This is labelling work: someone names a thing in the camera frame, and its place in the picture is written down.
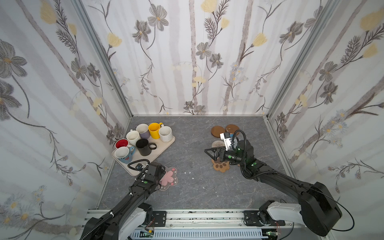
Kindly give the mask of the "woven multicolour round coaster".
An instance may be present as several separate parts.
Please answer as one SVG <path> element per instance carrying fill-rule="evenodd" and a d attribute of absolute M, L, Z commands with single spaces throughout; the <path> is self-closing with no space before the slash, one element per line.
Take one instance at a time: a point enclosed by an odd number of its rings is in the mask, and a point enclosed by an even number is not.
<path fill-rule="evenodd" d="M 211 145 L 212 148 L 221 148 L 225 147 L 225 143 L 223 141 L 214 141 Z"/>

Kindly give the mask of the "brown paw coaster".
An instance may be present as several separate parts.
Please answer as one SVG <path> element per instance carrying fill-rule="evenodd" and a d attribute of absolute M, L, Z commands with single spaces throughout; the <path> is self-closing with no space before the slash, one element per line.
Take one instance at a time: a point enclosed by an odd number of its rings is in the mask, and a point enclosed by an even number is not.
<path fill-rule="evenodd" d="M 213 164 L 214 170 L 219 171 L 221 173 L 225 173 L 226 171 L 228 171 L 230 169 L 230 165 L 229 165 L 228 161 L 221 162 L 221 161 L 211 160 L 211 162 Z"/>

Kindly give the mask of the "pink flower coaster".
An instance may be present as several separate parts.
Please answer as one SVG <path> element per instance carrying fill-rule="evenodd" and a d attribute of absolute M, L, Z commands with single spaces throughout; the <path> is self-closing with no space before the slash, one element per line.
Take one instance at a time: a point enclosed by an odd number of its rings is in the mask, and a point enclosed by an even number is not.
<path fill-rule="evenodd" d="M 178 170 L 174 167 L 166 167 L 166 173 L 162 177 L 160 184 L 160 191 L 166 191 L 170 187 L 174 187 L 178 184 L 179 180 L 177 177 Z"/>

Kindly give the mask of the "brown cork round coaster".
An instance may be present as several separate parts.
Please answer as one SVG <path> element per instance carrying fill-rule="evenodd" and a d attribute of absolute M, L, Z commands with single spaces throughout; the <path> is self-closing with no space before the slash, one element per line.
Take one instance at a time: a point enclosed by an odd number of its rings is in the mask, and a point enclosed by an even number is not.
<path fill-rule="evenodd" d="M 215 137 L 215 138 L 220 138 L 220 135 L 225 133 L 226 130 L 225 128 L 221 127 L 221 126 L 214 126 L 212 127 L 211 129 L 211 134 Z"/>

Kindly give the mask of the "beige serving tray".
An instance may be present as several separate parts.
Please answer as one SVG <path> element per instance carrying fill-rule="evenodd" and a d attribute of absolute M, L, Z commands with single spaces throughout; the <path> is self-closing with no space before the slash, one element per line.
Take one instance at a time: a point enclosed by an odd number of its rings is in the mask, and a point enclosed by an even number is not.
<path fill-rule="evenodd" d="M 171 141 L 169 142 L 162 142 L 161 139 L 157 139 L 157 140 L 154 140 L 152 137 L 149 138 L 149 142 L 150 143 L 156 143 L 157 144 L 157 148 L 155 150 L 152 150 L 151 154 L 148 155 L 148 156 L 141 156 L 140 153 L 138 151 L 136 151 L 134 154 L 133 154 L 133 157 L 131 159 L 128 160 L 127 163 L 123 163 L 121 162 L 116 156 L 115 156 L 115 152 L 117 149 L 113 150 L 111 155 L 113 157 L 113 159 L 119 164 L 121 165 L 131 176 L 137 176 L 140 171 L 138 171 L 136 169 L 136 166 L 138 163 L 135 163 L 133 165 L 131 165 L 132 168 L 134 168 L 134 170 L 130 169 L 128 167 L 128 164 L 131 163 L 132 161 L 137 161 L 137 160 L 140 160 L 140 159 L 148 159 L 150 162 L 153 162 L 155 161 L 167 148 L 169 148 L 174 142 L 175 142 L 176 138 L 175 136 L 173 136 L 173 138 L 171 139 Z"/>

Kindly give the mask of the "dark brown glossy coaster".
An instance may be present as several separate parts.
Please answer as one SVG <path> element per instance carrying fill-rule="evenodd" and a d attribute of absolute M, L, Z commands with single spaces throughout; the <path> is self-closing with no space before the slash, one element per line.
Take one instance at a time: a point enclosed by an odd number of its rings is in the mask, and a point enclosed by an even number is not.
<path fill-rule="evenodd" d="M 234 134 L 235 131 L 239 130 L 240 128 L 237 125 L 229 124 L 225 127 L 226 132 L 230 134 Z"/>

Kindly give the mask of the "black ceramic mug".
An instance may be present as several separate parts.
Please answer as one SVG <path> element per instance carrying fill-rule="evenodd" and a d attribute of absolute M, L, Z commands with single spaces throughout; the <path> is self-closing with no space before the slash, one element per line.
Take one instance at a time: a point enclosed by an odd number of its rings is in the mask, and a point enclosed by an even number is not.
<path fill-rule="evenodd" d="M 140 139 L 136 143 L 136 148 L 141 156 L 149 156 L 152 150 L 157 149 L 156 143 L 150 143 L 147 139 Z"/>

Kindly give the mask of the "white mug blue handle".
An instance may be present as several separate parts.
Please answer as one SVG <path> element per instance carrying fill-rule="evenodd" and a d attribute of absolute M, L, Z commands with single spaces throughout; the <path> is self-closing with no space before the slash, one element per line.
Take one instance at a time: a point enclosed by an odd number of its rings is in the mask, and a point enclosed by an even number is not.
<path fill-rule="evenodd" d="M 114 157 L 123 164 L 129 164 L 132 161 L 135 151 L 136 147 L 134 146 L 120 147 L 116 149 Z"/>

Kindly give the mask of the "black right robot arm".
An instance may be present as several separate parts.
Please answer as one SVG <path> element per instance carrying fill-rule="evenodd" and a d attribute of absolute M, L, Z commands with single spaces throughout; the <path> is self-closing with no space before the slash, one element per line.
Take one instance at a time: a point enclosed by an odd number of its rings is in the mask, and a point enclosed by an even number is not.
<path fill-rule="evenodd" d="M 246 179 L 267 184 L 297 200 L 301 206 L 299 219 L 313 233 L 325 237 L 342 217 L 328 188 L 322 183 L 310 184 L 289 177 L 254 156 L 254 148 L 249 141 L 239 141 L 238 146 L 205 149 L 204 152 L 215 161 L 240 165 Z"/>

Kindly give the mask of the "plain white mug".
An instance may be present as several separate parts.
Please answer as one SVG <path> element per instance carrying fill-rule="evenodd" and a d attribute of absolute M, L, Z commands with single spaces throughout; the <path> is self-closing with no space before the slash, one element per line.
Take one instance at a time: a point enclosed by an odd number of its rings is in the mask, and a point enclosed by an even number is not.
<path fill-rule="evenodd" d="M 126 134 L 126 139 L 129 141 L 129 145 L 135 147 L 137 141 L 141 139 L 141 136 L 140 136 L 140 134 L 139 134 L 138 131 L 136 131 L 136 130 L 130 130 L 130 131 Z"/>

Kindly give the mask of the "lavender mug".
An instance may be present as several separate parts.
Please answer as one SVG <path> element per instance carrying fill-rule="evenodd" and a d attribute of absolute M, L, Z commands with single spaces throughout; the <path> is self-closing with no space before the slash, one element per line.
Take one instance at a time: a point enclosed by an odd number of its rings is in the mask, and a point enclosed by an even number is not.
<path fill-rule="evenodd" d="M 139 124 L 136 127 L 136 131 L 139 133 L 141 139 L 148 139 L 151 136 L 149 126 L 147 124 Z"/>

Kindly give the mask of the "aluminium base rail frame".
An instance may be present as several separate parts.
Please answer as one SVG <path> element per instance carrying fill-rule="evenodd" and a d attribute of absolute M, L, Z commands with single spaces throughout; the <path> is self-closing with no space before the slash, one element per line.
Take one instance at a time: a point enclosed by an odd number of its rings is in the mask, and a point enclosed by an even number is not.
<path fill-rule="evenodd" d="M 285 221 L 285 226 L 248 227 L 244 211 L 258 209 L 218 210 L 159 210 L 167 212 L 166 226 L 146 228 L 143 223 L 148 206 L 137 208 L 123 223 L 117 240 L 321 240 L 299 219 L 299 206 L 274 204 L 273 220 Z M 91 218 L 100 218 L 107 210 L 89 210 L 83 224 Z"/>

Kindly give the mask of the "aluminium corner post right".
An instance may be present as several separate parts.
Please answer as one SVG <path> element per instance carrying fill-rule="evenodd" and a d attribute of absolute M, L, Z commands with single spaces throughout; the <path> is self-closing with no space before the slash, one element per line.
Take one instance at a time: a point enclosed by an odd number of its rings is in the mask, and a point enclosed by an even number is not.
<path fill-rule="evenodd" d="M 305 41 L 305 44 L 300 49 L 299 54 L 296 60 L 294 61 L 294 64 L 292 65 L 290 71 L 286 75 L 285 80 L 283 81 L 283 84 L 277 92 L 277 95 L 270 107 L 270 110 L 266 115 L 266 119 L 270 120 L 272 116 L 278 111 L 279 104 L 283 101 L 283 98 L 288 92 L 292 82 L 294 81 L 296 74 L 301 69 L 306 58 L 311 53 L 317 40 L 320 38 L 322 31 L 327 26 L 329 19 L 333 16 L 334 11 L 337 9 L 339 3 L 340 1 L 327 1 L 327 3 L 325 4 L 323 10 L 319 14 L 317 21 L 315 22 L 312 30 L 310 31 L 310 34 L 307 40 Z"/>

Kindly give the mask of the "aluminium corner post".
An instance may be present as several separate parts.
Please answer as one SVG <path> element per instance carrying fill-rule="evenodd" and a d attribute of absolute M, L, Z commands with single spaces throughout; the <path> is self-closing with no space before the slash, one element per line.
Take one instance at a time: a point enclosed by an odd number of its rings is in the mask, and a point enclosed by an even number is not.
<path fill-rule="evenodd" d="M 277 92 L 277 95 L 270 107 L 270 110 L 266 115 L 266 119 L 270 120 L 272 116 L 278 111 L 279 104 L 283 101 L 283 98 L 288 92 L 292 82 L 294 81 L 296 74 L 301 69 L 306 58 L 311 53 L 317 40 L 320 38 L 322 31 L 327 26 L 329 19 L 333 16 L 334 11 L 337 9 L 339 3 L 340 1 L 327 1 L 327 3 L 325 4 L 323 10 L 319 14 L 317 21 L 315 22 L 312 30 L 310 31 L 310 34 L 307 40 L 305 41 L 305 44 L 300 49 L 299 54 L 296 60 L 294 61 L 294 64 L 292 65 L 290 71 L 286 75 L 285 80 L 283 81 L 283 84 Z"/>
<path fill-rule="evenodd" d="M 93 48 L 95 49 L 105 71 L 107 72 L 107 75 L 111 81 L 111 84 L 113 86 L 113 89 L 115 90 L 122 106 L 123 106 L 123 109 L 124 109 L 124 112 L 127 116 L 127 118 L 129 120 L 132 119 L 133 117 L 133 113 L 126 101 L 126 98 L 123 94 L 123 91 L 119 85 L 119 82 L 113 72 L 113 68 L 111 66 L 111 63 L 110 63 L 110 60 L 108 59 L 108 56 L 107 56 L 107 52 L 105 51 L 101 41 L 100 41 L 100 38 L 98 37 L 98 34 L 97 32 L 95 31 L 93 25 L 92 25 L 92 22 L 91 22 L 91 19 L 89 18 L 88 14 L 87 14 L 87 11 L 85 9 L 85 6 L 84 4 L 82 3 L 82 1 L 78 1 L 78 0 L 72 0 L 71 1 L 74 8 L 75 8 L 75 11 L 83 25 L 83 27 L 85 28 L 86 30 L 86 33 L 91 41 L 91 44 L 93 46 Z"/>

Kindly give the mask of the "aluminium corner post left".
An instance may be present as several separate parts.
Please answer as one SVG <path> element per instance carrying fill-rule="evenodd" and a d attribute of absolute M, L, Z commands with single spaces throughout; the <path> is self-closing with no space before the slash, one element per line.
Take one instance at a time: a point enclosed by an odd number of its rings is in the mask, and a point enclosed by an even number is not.
<path fill-rule="evenodd" d="M 124 109 L 124 112 L 127 116 L 127 118 L 129 120 L 132 119 L 133 117 L 133 113 L 126 101 L 126 98 L 123 94 L 123 91 L 119 85 L 119 82 L 113 72 L 113 68 L 111 66 L 111 63 L 110 63 L 110 60 L 108 59 L 108 56 L 107 56 L 107 52 L 105 51 L 101 41 L 100 41 L 100 38 L 98 37 L 98 34 L 97 32 L 95 31 L 93 25 L 92 25 L 92 22 L 91 22 L 91 19 L 89 18 L 88 14 L 87 14 L 87 11 L 85 9 L 85 6 L 84 4 L 82 3 L 82 1 L 78 1 L 78 0 L 72 0 L 71 1 L 74 8 L 75 8 L 75 11 L 83 25 L 83 27 L 85 28 L 86 30 L 86 33 L 91 41 L 91 44 L 93 46 L 93 48 L 95 49 L 105 71 L 107 72 L 107 75 L 111 81 L 111 84 L 113 86 L 113 89 L 115 90 L 122 106 L 123 106 L 123 109 Z"/>

